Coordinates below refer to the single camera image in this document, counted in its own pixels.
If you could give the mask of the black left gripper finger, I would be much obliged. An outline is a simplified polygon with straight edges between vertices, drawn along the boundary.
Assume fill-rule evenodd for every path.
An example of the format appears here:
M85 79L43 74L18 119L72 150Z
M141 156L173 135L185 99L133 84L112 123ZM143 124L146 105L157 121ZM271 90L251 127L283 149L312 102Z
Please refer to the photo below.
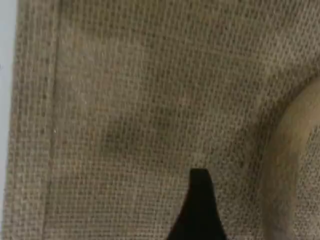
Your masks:
M206 168L192 168L188 190L174 225L169 232L171 240L226 240L214 184Z

